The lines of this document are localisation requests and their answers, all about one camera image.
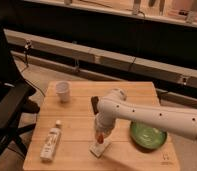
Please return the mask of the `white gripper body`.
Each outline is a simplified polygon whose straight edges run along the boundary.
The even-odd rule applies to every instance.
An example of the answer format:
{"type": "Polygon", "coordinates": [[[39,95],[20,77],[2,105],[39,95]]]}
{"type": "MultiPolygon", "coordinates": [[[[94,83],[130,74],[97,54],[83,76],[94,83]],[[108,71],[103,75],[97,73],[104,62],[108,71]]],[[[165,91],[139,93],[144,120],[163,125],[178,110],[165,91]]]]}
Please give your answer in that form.
{"type": "Polygon", "coordinates": [[[114,128],[114,118],[105,117],[103,115],[97,115],[95,117],[94,129],[96,133],[101,133],[105,138],[107,138],[114,128]]]}

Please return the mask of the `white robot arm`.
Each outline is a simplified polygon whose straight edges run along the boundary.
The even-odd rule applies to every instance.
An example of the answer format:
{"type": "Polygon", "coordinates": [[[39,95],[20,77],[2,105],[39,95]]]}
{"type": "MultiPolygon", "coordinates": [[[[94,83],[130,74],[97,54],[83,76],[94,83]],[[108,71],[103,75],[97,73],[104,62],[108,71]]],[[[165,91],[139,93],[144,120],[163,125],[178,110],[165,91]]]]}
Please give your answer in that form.
{"type": "Polygon", "coordinates": [[[139,105],[126,101],[122,89],[112,89],[100,97],[95,130],[111,133],[117,119],[146,124],[197,141],[197,109],[139,105]]]}

